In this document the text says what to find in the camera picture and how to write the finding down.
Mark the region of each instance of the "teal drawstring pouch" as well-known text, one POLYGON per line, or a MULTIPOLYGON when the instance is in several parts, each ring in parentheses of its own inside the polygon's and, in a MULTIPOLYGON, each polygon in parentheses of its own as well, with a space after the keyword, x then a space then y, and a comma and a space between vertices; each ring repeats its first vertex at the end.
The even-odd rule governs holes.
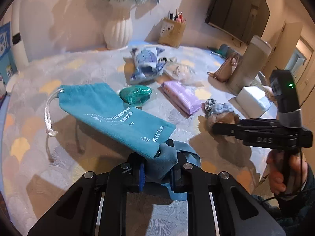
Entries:
POLYGON ((145 158, 154 158, 160 143, 175 130, 175 125, 125 103, 106 83, 62 85, 46 104, 46 132, 51 137, 57 132, 52 129, 48 107, 56 97, 65 112, 145 158))

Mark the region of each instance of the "black metal bracket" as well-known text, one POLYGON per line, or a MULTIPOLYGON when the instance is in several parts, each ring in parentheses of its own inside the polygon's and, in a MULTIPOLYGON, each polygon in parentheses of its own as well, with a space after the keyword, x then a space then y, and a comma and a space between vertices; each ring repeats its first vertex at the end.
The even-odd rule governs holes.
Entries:
MULTIPOLYGON (((172 140, 168 145, 174 146, 172 140)), ((188 236, 277 235, 283 229, 227 172, 206 173, 177 153, 169 172, 174 192, 187 192, 188 236)), ((86 172, 38 220, 28 236, 94 236, 102 193, 99 236, 126 235, 126 193, 141 190, 145 159, 133 153, 108 173, 86 172)))
POLYGON ((243 119, 238 124, 215 123, 213 134, 234 136, 243 145, 291 151, 312 147, 313 133, 306 128, 286 128, 278 120, 243 119))

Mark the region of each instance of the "black tv screen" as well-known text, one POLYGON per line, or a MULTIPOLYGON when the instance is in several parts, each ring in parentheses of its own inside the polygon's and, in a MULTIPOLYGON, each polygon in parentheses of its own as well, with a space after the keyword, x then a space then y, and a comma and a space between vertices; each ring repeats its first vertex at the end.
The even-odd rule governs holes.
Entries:
POLYGON ((266 0, 211 0, 205 22, 248 44, 262 36, 269 15, 266 0))

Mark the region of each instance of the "purple package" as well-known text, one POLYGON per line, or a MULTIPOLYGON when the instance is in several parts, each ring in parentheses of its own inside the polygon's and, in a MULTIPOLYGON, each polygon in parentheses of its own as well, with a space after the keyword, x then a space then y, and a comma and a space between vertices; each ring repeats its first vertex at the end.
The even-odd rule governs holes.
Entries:
POLYGON ((166 81, 162 84, 162 89, 188 115, 197 112, 201 108, 200 99, 178 81, 166 81))

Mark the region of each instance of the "green plastic bag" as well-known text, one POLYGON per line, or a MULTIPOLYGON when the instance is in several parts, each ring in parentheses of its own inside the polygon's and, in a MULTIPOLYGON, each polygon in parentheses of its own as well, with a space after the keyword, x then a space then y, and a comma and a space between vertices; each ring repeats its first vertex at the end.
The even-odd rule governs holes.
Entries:
POLYGON ((122 89, 119 93, 123 101, 137 107, 143 106, 150 99, 151 95, 152 88, 144 85, 133 85, 122 89))

